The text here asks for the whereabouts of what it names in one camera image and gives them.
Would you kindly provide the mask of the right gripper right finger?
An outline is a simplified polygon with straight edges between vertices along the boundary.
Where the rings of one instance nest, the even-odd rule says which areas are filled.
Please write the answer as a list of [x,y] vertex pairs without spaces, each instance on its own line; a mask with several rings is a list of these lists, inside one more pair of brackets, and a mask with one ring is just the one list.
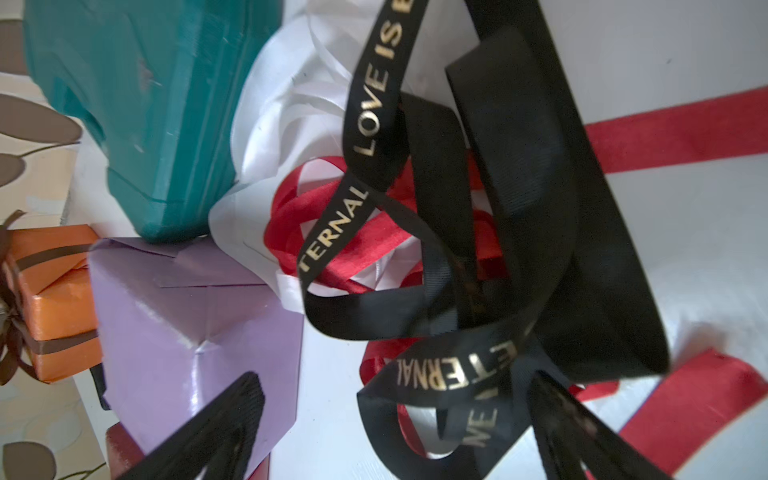
[[532,427],[549,479],[667,479],[543,371],[527,392]]

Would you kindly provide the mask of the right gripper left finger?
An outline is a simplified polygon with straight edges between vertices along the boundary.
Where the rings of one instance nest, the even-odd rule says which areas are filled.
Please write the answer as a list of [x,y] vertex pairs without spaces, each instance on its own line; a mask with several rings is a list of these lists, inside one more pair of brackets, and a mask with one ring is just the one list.
[[265,396],[246,372],[184,424],[123,479],[243,479]]

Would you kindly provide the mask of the dark red gift box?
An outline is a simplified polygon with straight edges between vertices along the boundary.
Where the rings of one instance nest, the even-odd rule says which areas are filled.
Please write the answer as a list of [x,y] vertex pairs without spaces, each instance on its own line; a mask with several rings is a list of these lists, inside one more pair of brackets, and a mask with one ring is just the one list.
[[144,454],[118,423],[106,433],[107,463],[113,479],[242,479],[245,452],[225,441],[211,423],[194,419]]

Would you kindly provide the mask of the red ribbon bow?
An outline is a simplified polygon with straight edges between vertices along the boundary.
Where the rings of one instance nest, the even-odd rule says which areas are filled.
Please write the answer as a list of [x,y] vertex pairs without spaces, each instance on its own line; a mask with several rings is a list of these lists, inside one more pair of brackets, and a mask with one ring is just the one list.
[[[593,123],[586,131],[602,169],[617,173],[763,154],[767,150],[765,88]],[[264,233],[281,270],[297,276],[304,227],[314,223],[339,185],[311,186],[300,170],[278,187]],[[330,282],[348,293],[358,274],[407,239],[384,218],[369,222],[354,246],[332,263]],[[662,471],[673,474],[731,421],[765,399],[767,383],[747,363],[716,351],[687,362],[662,382],[622,428],[622,437]]]

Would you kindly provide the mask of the purple gift box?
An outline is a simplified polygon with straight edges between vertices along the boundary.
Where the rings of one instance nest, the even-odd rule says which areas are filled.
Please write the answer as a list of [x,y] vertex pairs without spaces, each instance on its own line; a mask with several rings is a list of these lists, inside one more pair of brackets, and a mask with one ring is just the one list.
[[105,397],[144,452],[246,372],[265,407],[255,470],[296,419],[304,320],[212,239],[103,239],[88,253]]

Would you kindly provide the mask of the black printed ribbon bow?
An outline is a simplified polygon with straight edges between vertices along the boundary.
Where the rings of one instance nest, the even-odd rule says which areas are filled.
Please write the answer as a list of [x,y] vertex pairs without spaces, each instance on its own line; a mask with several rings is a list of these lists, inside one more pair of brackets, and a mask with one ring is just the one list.
[[[534,433],[527,392],[538,371],[570,393],[670,362],[539,4],[467,7],[480,43],[447,67],[447,108],[401,89],[426,3],[382,5],[350,84],[347,170],[297,260],[317,330],[412,340],[357,395],[373,450],[400,479],[486,477]],[[383,216],[421,242],[423,284],[312,294]]]

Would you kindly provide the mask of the white ribbon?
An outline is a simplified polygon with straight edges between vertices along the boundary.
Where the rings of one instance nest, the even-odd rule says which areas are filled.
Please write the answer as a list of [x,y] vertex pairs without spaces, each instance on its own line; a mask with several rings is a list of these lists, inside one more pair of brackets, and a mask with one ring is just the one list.
[[242,88],[230,134],[236,183],[209,213],[216,244],[257,274],[289,311],[303,312],[298,280],[264,234],[282,181],[341,152],[352,70],[382,4],[309,1],[269,38]]

